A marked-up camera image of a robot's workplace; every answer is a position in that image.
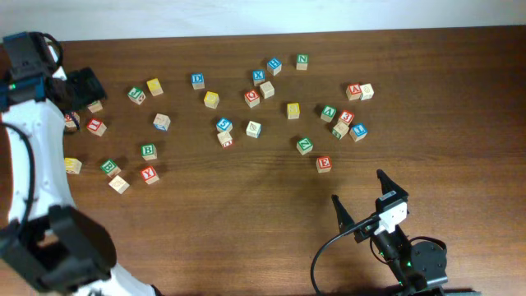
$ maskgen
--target wooden block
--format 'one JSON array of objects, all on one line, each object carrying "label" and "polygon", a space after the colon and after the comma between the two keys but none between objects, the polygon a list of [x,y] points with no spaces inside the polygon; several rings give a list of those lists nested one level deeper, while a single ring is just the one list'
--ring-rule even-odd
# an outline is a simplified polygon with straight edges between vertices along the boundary
[{"label": "wooden block", "polygon": [[336,115],[336,108],[326,105],[321,111],[321,120],[330,123]]},{"label": "wooden block", "polygon": [[252,72],[252,78],[254,79],[254,86],[260,85],[261,83],[265,82],[265,71],[255,70]]},{"label": "wooden block", "polygon": [[312,144],[311,139],[307,137],[301,139],[296,144],[296,148],[298,149],[299,153],[301,153],[302,155],[305,155],[311,152],[313,147],[314,145]]},{"label": "wooden block", "polygon": [[205,106],[216,109],[219,104],[219,95],[215,92],[207,91],[205,95]]},{"label": "wooden block", "polygon": [[203,76],[203,73],[191,74],[191,86],[194,87],[194,90],[205,88],[205,77]]},{"label": "wooden block", "polygon": [[260,85],[260,92],[263,94],[263,99],[268,99],[269,97],[273,96],[274,87],[272,86],[272,83],[270,83],[270,81],[262,83]]},{"label": "wooden block", "polygon": [[261,133],[261,125],[259,123],[250,121],[247,126],[247,135],[251,137],[255,137],[257,139],[258,137],[260,137],[260,133]]},{"label": "wooden block", "polygon": [[316,160],[316,168],[318,173],[327,173],[332,169],[332,162],[330,161],[329,156],[319,157]]},{"label": "wooden block", "polygon": [[121,169],[113,162],[113,160],[106,160],[106,162],[100,166],[100,169],[102,169],[110,178],[121,173]]},{"label": "wooden block", "polygon": [[256,90],[251,90],[245,94],[245,102],[250,108],[260,103],[260,96],[256,93]]},{"label": "wooden block", "polygon": [[141,146],[141,155],[145,160],[156,160],[157,159],[157,148],[154,144],[146,144]]},{"label": "wooden block", "polygon": [[166,132],[168,130],[168,127],[170,126],[170,123],[171,121],[168,116],[163,115],[161,113],[157,113],[157,115],[155,115],[154,126],[158,130]]},{"label": "wooden block", "polygon": [[94,135],[102,136],[104,132],[106,132],[106,126],[104,125],[104,123],[102,123],[102,121],[93,118],[88,123],[88,131],[90,131]]},{"label": "wooden block", "polygon": [[78,159],[65,158],[64,165],[66,166],[66,173],[79,174],[81,172],[82,163]]},{"label": "wooden block", "polygon": [[348,85],[345,93],[347,94],[348,100],[362,98],[362,90],[360,89],[360,85],[358,83],[353,84],[353,85]]},{"label": "wooden block", "polygon": [[159,175],[157,174],[157,172],[155,172],[153,166],[149,166],[148,168],[141,170],[141,176],[148,184],[152,184],[159,181]]},{"label": "wooden block", "polygon": [[353,121],[354,114],[350,113],[347,110],[342,111],[342,114],[339,115],[338,122],[339,123],[345,123],[345,125],[349,126],[351,122]]},{"label": "wooden block", "polygon": [[296,70],[306,70],[309,63],[309,55],[300,53],[296,58]]},{"label": "wooden block", "polygon": [[115,189],[116,192],[122,194],[126,189],[130,187],[130,184],[124,181],[123,178],[115,176],[115,178],[113,178],[113,180],[109,183],[109,186]]},{"label": "wooden block", "polygon": [[362,90],[362,100],[370,99],[375,94],[375,91],[372,89],[371,83],[367,83],[366,85],[360,86],[360,90]]},{"label": "wooden block", "polygon": [[146,84],[148,85],[148,89],[150,89],[151,95],[156,96],[156,95],[162,95],[163,94],[163,89],[161,88],[161,84],[159,83],[159,79],[157,79],[157,78],[152,79],[152,80],[146,82]]},{"label": "wooden block", "polygon": [[[81,117],[79,114],[77,112],[72,112],[72,115],[76,119],[76,122],[80,124]],[[76,124],[69,114],[64,115],[64,124],[66,125],[67,131],[76,131]]]},{"label": "wooden block", "polygon": [[145,93],[138,87],[133,87],[128,92],[128,98],[135,103],[135,104],[142,104],[142,102],[146,99]]},{"label": "wooden block", "polygon": [[332,129],[332,134],[341,140],[348,132],[348,126],[345,123],[338,122]]},{"label": "wooden block", "polygon": [[351,135],[354,141],[360,141],[367,135],[367,129],[363,126],[363,124],[359,123],[351,128],[351,132],[348,134]]},{"label": "wooden block", "polygon": [[281,61],[277,58],[272,58],[266,64],[266,70],[274,76],[278,75],[278,73],[281,72]]},{"label": "wooden block", "polygon": [[298,119],[300,114],[299,103],[287,104],[287,118]]},{"label": "wooden block", "polygon": [[217,134],[217,138],[219,140],[219,143],[221,143],[221,146],[224,148],[227,148],[233,144],[232,137],[230,136],[230,133],[228,132],[220,132]]},{"label": "wooden block", "polygon": [[99,100],[96,100],[95,102],[88,105],[88,109],[92,113],[99,112],[100,110],[102,110],[102,102],[100,102]]},{"label": "wooden block", "polygon": [[232,122],[228,120],[227,118],[221,118],[217,122],[215,127],[217,127],[218,132],[230,132],[232,131]]}]

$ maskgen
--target toy block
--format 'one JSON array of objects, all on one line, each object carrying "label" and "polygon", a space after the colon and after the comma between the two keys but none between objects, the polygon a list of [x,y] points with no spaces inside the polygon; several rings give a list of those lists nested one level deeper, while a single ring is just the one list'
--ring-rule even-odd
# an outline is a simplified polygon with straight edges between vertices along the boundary
[{"label": "toy block", "polygon": [[64,165],[66,166],[66,173],[79,174],[81,172],[82,163],[78,159],[65,158]]},{"label": "toy block", "polygon": [[110,178],[121,173],[121,169],[113,162],[113,160],[106,160],[106,162],[100,166],[100,169],[102,169]]},{"label": "toy block", "polygon": [[287,104],[287,118],[298,119],[299,118],[299,103]]},{"label": "toy block", "polygon": [[215,92],[207,91],[205,95],[205,106],[216,109],[219,104],[219,95]]},{"label": "toy block", "polygon": [[170,117],[161,113],[157,113],[157,115],[155,115],[154,126],[158,130],[166,132],[168,130],[168,127],[170,126],[170,123]]},{"label": "toy block", "polygon": [[156,160],[157,159],[157,148],[154,144],[147,144],[141,146],[141,155],[145,160]]},{"label": "toy block", "polygon": [[133,87],[130,92],[128,92],[128,98],[135,104],[142,104],[146,99],[146,95],[140,88]]},{"label": "toy block", "polygon": [[102,110],[102,103],[99,100],[96,100],[95,102],[88,105],[88,109],[92,112],[99,112]]},{"label": "toy block", "polygon": [[260,85],[260,92],[263,94],[263,99],[268,99],[269,97],[273,96],[274,87],[272,86],[272,83],[270,83],[270,81],[262,83]]},{"label": "toy block", "polygon": [[281,72],[281,62],[277,58],[272,58],[266,64],[266,70],[274,76],[278,75]]},{"label": "toy block", "polygon": [[345,125],[349,126],[351,122],[353,121],[354,114],[350,113],[347,110],[342,111],[342,114],[339,115],[338,122],[339,123],[345,123]]},{"label": "toy block", "polygon": [[319,157],[316,160],[316,168],[318,173],[328,173],[332,169],[332,162],[329,156]]},{"label": "toy block", "polygon": [[159,83],[159,79],[155,78],[148,82],[146,82],[148,85],[148,89],[150,90],[151,95],[162,95],[163,89],[161,88],[161,84]]},{"label": "toy block", "polygon": [[194,87],[194,90],[205,88],[205,77],[203,76],[203,73],[191,74],[191,86]]},{"label": "toy block", "polygon": [[155,169],[152,166],[141,170],[141,175],[145,182],[148,184],[152,184],[159,181],[159,175],[157,174],[157,172],[155,172]]},{"label": "toy block", "polygon": [[104,125],[104,123],[102,123],[102,121],[93,118],[88,123],[88,131],[90,131],[94,135],[102,136],[104,132],[106,132],[106,126]]},{"label": "toy block", "polygon": [[347,94],[348,100],[362,98],[362,90],[360,89],[360,85],[358,83],[353,84],[353,85],[348,85],[345,93]]},{"label": "toy block", "polygon": [[330,123],[336,115],[336,108],[326,105],[321,111],[321,120]]},{"label": "toy block", "polygon": [[245,94],[245,102],[250,108],[260,103],[260,96],[256,93],[256,90],[251,90]]},{"label": "toy block", "polygon": [[259,123],[250,121],[247,126],[247,135],[251,137],[255,137],[257,139],[258,137],[260,137],[260,133],[261,133],[261,125]]},{"label": "toy block", "polygon": [[218,132],[232,131],[232,122],[229,121],[227,118],[221,118],[215,126],[217,127]]},{"label": "toy block", "polygon": [[296,70],[306,70],[309,63],[308,54],[299,54],[296,59]]},{"label": "toy block", "polygon": [[354,141],[360,141],[367,135],[367,129],[363,126],[363,124],[359,123],[358,125],[355,125],[353,128],[351,128],[351,132],[348,134],[351,135]]},{"label": "toy block", "polygon": [[367,83],[366,85],[360,86],[360,90],[362,90],[362,100],[370,99],[375,94],[375,91],[372,89],[371,83]]},{"label": "toy block", "polygon": [[338,122],[336,123],[335,127],[332,129],[332,134],[335,135],[335,137],[338,138],[338,140],[341,140],[345,134],[348,132],[348,126],[345,123]]},{"label": "toy block", "polygon": [[254,79],[254,86],[260,85],[261,83],[265,82],[265,71],[264,70],[253,71],[252,78]]},{"label": "toy block", "polygon": [[123,178],[115,176],[115,178],[113,178],[113,180],[109,183],[109,186],[115,189],[116,192],[122,194],[126,189],[130,187],[130,184],[124,181]]},{"label": "toy block", "polygon": [[299,153],[302,155],[305,155],[312,151],[312,148],[314,145],[312,144],[311,140],[309,138],[303,138],[296,144],[296,148],[298,149]]},{"label": "toy block", "polygon": [[228,132],[220,132],[219,134],[217,134],[217,138],[223,148],[227,148],[228,146],[231,146],[233,144],[232,137]]},{"label": "toy block", "polygon": [[[81,122],[81,117],[77,112],[72,112],[73,117],[75,118],[77,123]],[[76,131],[76,124],[73,121],[72,117],[69,116],[69,114],[64,115],[64,124],[66,125],[66,129],[68,131]]]}]

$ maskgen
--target green block face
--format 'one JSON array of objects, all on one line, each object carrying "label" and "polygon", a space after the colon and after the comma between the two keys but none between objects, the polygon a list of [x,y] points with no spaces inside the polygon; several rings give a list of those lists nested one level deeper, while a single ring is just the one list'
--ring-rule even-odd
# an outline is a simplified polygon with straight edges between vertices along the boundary
[{"label": "green block face", "polygon": [[309,138],[303,138],[300,141],[298,141],[298,144],[302,150],[307,150],[312,147],[312,142]]},{"label": "green block face", "polygon": [[129,96],[131,96],[133,99],[138,99],[142,94],[142,90],[138,87],[134,87],[130,90],[128,93]]},{"label": "green block face", "polygon": [[309,55],[308,54],[299,54],[298,55],[298,63],[309,63]]},{"label": "green block face", "polygon": [[335,135],[335,137],[337,137],[338,140],[342,138],[342,135],[340,135],[339,132],[337,132],[336,130],[332,130],[332,134]]},{"label": "green block face", "polygon": [[333,118],[336,115],[336,108],[330,107],[329,105],[325,106],[322,112],[324,115],[329,116],[330,118]]},{"label": "green block face", "polygon": [[113,162],[113,160],[106,161],[103,165],[100,166],[100,168],[105,172],[109,173],[113,169],[117,168],[117,165]]},{"label": "green block face", "polygon": [[155,153],[155,146],[154,144],[148,144],[141,146],[141,155],[147,156],[147,155],[153,155]]}]

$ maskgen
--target wooden table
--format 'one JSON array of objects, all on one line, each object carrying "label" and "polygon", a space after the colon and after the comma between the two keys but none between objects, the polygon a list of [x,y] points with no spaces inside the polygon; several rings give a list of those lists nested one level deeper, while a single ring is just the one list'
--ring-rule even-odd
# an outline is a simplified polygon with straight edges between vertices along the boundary
[{"label": "wooden table", "polygon": [[[526,28],[390,30],[307,35],[140,39],[64,44],[67,70],[90,66],[109,100],[102,137],[66,136],[64,154],[83,162],[69,175],[79,209],[111,233],[118,258],[134,276],[168,296],[313,294],[311,259],[337,232],[330,195],[355,220],[374,211],[381,195],[376,169],[409,194],[411,237],[448,244],[446,288],[473,287],[486,295],[526,290]],[[309,53],[308,71],[295,55]],[[249,109],[251,71],[277,57],[283,70],[270,78],[276,95]],[[5,51],[2,69],[8,67]],[[203,104],[190,75],[203,72],[219,107]],[[142,105],[126,96],[158,77],[164,95]],[[345,86],[372,83],[368,101],[349,102]],[[285,105],[299,102],[288,120]],[[320,108],[356,114],[369,134],[338,141]],[[154,129],[167,114],[168,132]],[[234,145],[223,150],[215,123],[232,120]],[[261,138],[245,135],[249,120]],[[301,156],[299,137],[314,150]],[[11,173],[1,140],[1,214],[6,217]],[[159,158],[144,161],[141,144]],[[329,155],[330,173],[315,159]],[[117,194],[99,166],[112,158],[131,187]],[[140,170],[154,165],[160,182],[147,185]],[[396,284],[366,243],[338,241],[321,257],[322,290],[363,291]],[[31,289],[0,265],[1,294]]]}]

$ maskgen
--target white wall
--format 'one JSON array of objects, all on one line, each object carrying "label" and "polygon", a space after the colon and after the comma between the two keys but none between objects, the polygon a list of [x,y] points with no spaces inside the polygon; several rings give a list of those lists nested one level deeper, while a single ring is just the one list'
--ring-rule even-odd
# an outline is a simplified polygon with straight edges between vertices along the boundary
[{"label": "white wall", "polygon": [[0,0],[0,36],[60,40],[526,24],[526,0]]}]

